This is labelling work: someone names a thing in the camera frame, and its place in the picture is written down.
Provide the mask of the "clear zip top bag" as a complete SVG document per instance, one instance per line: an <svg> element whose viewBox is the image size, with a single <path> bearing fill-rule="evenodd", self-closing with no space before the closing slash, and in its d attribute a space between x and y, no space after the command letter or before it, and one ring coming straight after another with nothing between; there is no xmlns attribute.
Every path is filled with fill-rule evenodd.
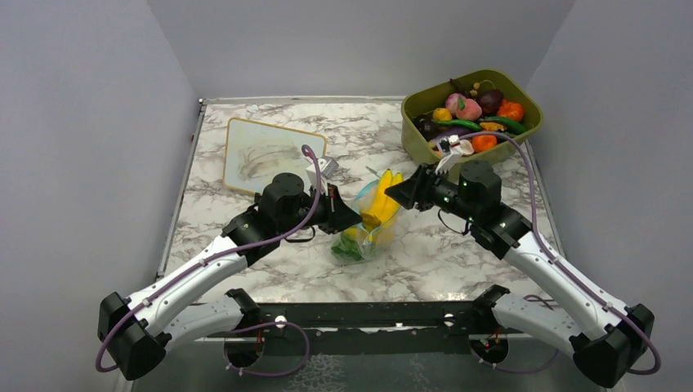
<svg viewBox="0 0 693 392"><path fill-rule="evenodd" d="M344 264L380 257L394 241L400 205L383 193L385 188L380 185L380 180L374 180L356 195L351 206L361 215L367 214L374 203L382 206L382 210L373 216L374 223L379 225L368 225L365 219L365 223L341 232L333 241L331 252Z"/></svg>

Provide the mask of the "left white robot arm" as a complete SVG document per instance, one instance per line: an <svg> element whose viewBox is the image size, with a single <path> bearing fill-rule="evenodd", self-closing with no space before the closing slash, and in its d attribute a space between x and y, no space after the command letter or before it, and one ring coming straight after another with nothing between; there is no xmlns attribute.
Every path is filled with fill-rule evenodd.
<svg viewBox="0 0 693 392"><path fill-rule="evenodd" d="M336 185L305 189L301 177L280 173L255 195L253 205L174 273L129 296L112 292L101 300L96 369L108 372L101 361L109 354L114 360L111 370L133 381L156 368L178 342L222 328L249 334L256 327L257 314L241 292L201 308L194 302L220 281L269 255L300 229L336 234L361 221Z"/></svg>

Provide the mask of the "pink peach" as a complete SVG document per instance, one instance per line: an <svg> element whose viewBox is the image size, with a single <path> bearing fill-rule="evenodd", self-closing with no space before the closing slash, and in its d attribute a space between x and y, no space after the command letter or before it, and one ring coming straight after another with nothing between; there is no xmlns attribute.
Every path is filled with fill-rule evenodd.
<svg viewBox="0 0 693 392"><path fill-rule="evenodd" d="M478 103L471 99L464 99L464 107L462 109L457 108L455 116L457 119L467 120L475 122L483 114L482 108Z"/></svg>

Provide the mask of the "yellow banana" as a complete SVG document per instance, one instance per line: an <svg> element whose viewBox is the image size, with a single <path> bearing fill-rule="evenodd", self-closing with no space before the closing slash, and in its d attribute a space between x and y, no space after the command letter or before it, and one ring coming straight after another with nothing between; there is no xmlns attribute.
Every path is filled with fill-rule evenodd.
<svg viewBox="0 0 693 392"><path fill-rule="evenodd" d="M398 218L393 216L377 228L367 230L363 225L355 225L342 232L344 238L349 238L364 246L386 246L394 241Z"/></svg>
<svg viewBox="0 0 693 392"><path fill-rule="evenodd" d="M385 191L403 180L404 177L400 172L393 174L391 169L387 169L382 174L370 207L360 213L366 229L372 230L383 226L396 214L399 204L387 196Z"/></svg>

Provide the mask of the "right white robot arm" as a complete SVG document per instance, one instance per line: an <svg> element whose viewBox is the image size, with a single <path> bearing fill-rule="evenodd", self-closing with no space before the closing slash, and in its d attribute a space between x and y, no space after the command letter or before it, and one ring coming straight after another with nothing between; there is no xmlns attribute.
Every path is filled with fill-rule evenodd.
<svg viewBox="0 0 693 392"><path fill-rule="evenodd" d="M501 200L501 180L484 161L464 163L458 183L422 164L386 195L406 209L438 207L464 219L476 243L522 271L560 306L551 311L494 285L479 296L472 323L522 331L569 355L592 382L614 387L645 353L654 315L601 289L544 241L532 223Z"/></svg>

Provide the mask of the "green lettuce leaf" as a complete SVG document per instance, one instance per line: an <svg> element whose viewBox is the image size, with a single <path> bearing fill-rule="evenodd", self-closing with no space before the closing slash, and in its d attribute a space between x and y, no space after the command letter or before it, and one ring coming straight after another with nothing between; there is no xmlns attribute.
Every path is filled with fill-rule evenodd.
<svg viewBox="0 0 693 392"><path fill-rule="evenodd" d="M349 238L339 237L331 246L332 254L345 263L358 263L364 260L358 243Z"/></svg>

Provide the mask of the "yellow orange mango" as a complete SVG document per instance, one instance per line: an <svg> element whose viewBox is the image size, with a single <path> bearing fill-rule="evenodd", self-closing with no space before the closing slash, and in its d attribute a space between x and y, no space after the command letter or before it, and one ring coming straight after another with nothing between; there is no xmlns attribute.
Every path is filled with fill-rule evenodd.
<svg viewBox="0 0 693 392"><path fill-rule="evenodd" d="M431 114L433 121L450 121L453 119L452 113L447 108L436 108Z"/></svg>

